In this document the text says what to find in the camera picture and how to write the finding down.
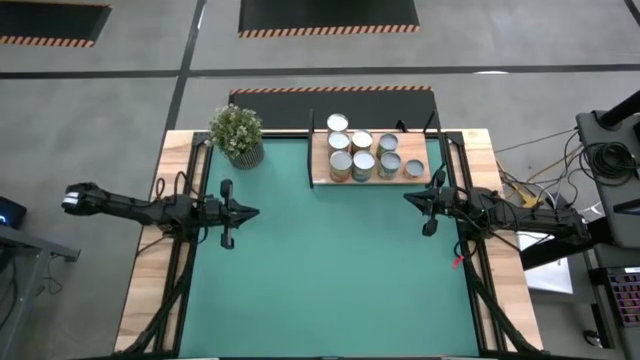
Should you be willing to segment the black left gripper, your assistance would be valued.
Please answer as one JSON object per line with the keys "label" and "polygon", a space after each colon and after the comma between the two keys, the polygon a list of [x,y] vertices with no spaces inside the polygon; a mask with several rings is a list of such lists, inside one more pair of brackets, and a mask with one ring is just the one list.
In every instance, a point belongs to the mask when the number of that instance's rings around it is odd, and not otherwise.
{"label": "black left gripper", "polygon": [[232,226],[231,220],[233,215],[233,209],[235,212],[240,214],[235,214],[233,216],[233,225],[241,226],[246,221],[254,218],[259,213],[257,208],[253,208],[250,206],[244,206],[237,202],[233,204],[232,208],[232,190],[233,183],[230,179],[224,179],[220,184],[220,194],[224,199],[223,207],[220,212],[221,215],[221,224],[223,225],[223,233],[221,235],[221,246],[225,249],[233,249],[234,248],[234,239],[232,237]]}

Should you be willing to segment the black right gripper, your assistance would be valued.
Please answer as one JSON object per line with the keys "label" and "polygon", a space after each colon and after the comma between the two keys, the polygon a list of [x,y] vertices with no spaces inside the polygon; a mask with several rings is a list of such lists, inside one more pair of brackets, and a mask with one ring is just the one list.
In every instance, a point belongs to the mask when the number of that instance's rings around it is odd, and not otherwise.
{"label": "black right gripper", "polygon": [[422,234],[426,237],[433,236],[438,227],[436,218],[440,207],[440,193],[446,179],[446,172],[439,168],[433,175],[427,191],[405,193],[403,198],[415,206],[423,216],[428,217],[428,221],[424,224]]}

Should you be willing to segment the blue peas can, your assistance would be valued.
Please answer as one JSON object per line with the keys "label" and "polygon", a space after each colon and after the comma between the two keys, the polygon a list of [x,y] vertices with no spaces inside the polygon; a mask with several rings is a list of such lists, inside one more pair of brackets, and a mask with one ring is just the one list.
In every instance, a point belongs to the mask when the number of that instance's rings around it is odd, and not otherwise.
{"label": "blue peas can", "polygon": [[366,150],[356,152],[352,157],[352,178],[356,182],[367,182],[376,165],[375,157]]}

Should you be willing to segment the orange pineapple can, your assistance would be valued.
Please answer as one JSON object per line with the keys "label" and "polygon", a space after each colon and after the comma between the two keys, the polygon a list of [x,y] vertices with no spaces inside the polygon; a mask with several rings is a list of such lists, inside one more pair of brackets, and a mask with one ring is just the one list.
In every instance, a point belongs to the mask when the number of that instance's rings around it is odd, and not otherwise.
{"label": "orange pineapple can", "polygon": [[359,151],[369,151],[373,143],[373,137],[366,130],[357,130],[351,134],[351,154]]}

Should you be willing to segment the tin can with silver lid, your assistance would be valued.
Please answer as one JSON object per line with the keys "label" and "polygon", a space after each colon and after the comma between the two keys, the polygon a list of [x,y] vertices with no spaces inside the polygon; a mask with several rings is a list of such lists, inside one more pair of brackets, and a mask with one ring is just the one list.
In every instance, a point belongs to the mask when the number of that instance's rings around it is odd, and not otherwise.
{"label": "tin can with silver lid", "polygon": [[340,113],[334,113],[328,116],[326,120],[327,131],[329,134],[334,132],[344,133],[348,130],[348,118]]}

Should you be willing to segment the artificial plant in striped pot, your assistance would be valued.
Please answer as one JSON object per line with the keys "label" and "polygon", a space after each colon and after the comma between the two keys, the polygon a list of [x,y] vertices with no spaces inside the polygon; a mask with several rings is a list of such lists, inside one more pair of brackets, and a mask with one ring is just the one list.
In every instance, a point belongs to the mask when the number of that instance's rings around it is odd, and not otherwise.
{"label": "artificial plant in striped pot", "polygon": [[249,170],[264,159],[262,119],[254,110],[228,104],[209,123],[207,143],[220,150],[237,169]]}

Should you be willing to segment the black floor mat striped edge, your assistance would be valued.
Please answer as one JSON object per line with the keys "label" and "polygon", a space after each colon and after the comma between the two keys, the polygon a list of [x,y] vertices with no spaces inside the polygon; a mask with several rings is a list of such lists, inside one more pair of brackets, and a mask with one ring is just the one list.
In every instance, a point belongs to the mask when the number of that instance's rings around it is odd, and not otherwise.
{"label": "black floor mat striped edge", "polygon": [[241,0],[238,36],[411,33],[420,29],[414,0]]}
{"label": "black floor mat striped edge", "polygon": [[331,114],[347,117],[353,129],[440,126],[435,95],[427,85],[307,86],[238,88],[228,102],[253,110],[265,129],[324,128]]}
{"label": "black floor mat striped edge", "polygon": [[90,48],[111,12],[108,4],[0,0],[0,44]]}

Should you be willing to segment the white box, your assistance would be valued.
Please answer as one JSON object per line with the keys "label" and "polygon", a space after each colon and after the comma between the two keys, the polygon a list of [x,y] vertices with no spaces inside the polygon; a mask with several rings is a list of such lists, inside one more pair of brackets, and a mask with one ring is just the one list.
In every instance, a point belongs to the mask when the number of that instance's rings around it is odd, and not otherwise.
{"label": "white box", "polygon": [[[538,245],[539,243],[552,239],[553,236],[544,233],[525,231],[517,232],[517,243],[521,251],[524,251],[530,246]],[[529,289],[563,294],[573,293],[573,285],[567,257],[526,270],[525,278]]]}

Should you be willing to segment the grey equipment cart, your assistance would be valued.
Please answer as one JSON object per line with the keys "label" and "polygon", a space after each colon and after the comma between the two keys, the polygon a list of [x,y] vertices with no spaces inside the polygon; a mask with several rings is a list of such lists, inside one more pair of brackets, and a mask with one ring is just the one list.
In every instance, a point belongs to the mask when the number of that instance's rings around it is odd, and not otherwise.
{"label": "grey equipment cart", "polygon": [[[633,127],[640,123],[640,115],[634,115],[621,123],[616,131],[603,129],[592,113],[576,116],[580,139],[585,147],[594,143],[623,143],[640,162],[640,140]],[[619,247],[640,248],[640,214],[623,214],[614,211],[614,206],[633,200],[640,200],[640,179],[632,175],[628,182],[620,186],[606,186],[603,182],[614,180],[595,175],[596,187],[604,208],[613,242]]]}

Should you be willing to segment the black desk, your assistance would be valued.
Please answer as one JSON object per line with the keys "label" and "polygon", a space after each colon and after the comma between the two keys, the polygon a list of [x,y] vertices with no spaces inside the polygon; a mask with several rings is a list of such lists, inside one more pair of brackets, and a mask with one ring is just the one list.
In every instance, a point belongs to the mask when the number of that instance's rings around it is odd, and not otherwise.
{"label": "black desk", "polygon": [[599,334],[601,348],[621,350],[626,360],[640,360],[640,327],[622,327],[618,323],[606,291],[608,271],[640,267],[640,250],[597,245],[584,254],[584,260],[594,296],[594,331]]}

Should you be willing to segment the grey desk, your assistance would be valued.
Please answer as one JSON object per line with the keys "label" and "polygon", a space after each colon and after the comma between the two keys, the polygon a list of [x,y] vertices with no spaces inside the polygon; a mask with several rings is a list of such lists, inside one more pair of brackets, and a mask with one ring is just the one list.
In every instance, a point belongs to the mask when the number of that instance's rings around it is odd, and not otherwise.
{"label": "grey desk", "polygon": [[81,251],[0,225],[0,273],[7,270],[9,304],[0,301],[0,360],[11,360],[24,333],[37,288],[52,257],[76,262]]}

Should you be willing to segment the black pole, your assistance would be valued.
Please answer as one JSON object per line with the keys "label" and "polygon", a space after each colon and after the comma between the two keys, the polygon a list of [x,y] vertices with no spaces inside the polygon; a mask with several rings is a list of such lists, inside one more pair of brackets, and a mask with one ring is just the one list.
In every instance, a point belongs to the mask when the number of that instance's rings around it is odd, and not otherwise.
{"label": "black pole", "polygon": [[602,128],[616,130],[625,119],[638,112],[640,112],[640,89],[603,115],[598,116],[597,122]]}

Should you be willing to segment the black computer keyboard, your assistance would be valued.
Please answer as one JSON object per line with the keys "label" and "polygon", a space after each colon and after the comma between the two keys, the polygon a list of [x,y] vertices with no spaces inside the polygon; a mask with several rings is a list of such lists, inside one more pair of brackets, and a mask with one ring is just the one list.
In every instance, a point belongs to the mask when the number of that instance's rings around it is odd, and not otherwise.
{"label": "black computer keyboard", "polygon": [[610,269],[606,279],[606,291],[618,323],[622,327],[640,327],[640,267]]}

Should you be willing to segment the wooden shelf with black frame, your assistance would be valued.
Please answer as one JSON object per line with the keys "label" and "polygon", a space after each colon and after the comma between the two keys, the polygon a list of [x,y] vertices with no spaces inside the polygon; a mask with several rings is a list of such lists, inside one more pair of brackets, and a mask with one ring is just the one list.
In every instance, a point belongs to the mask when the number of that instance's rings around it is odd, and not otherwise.
{"label": "wooden shelf with black frame", "polygon": [[[446,133],[440,129],[434,131],[418,131],[404,132],[402,129],[367,129],[372,136],[372,149],[379,144],[379,140],[385,134],[391,134],[399,139],[397,152],[401,157],[401,168],[404,168],[409,160],[419,160],[425,166],[425,173],[415,178],[408,178],[405,175],[396,175],[394,178],[384,179],[377,170],[375,170],[370,179],[361,182],[361,185],[407,185],[407,184],[426,184],[430,178],[430,170],[428,168],[429,160],[427,159],[427,140],[437,139],[440,144],[448,147]],[[309,112],[309,130],[308,130],[308,146],[307,146],[307,168],[309,174],[310,186],[314,185],[356,185],[352,176],[349,176],[342,182],[334,181],[330,178],[329,163],[329,142],[328,132],[326,129],[316,129],[316,120],[313,110]]]}

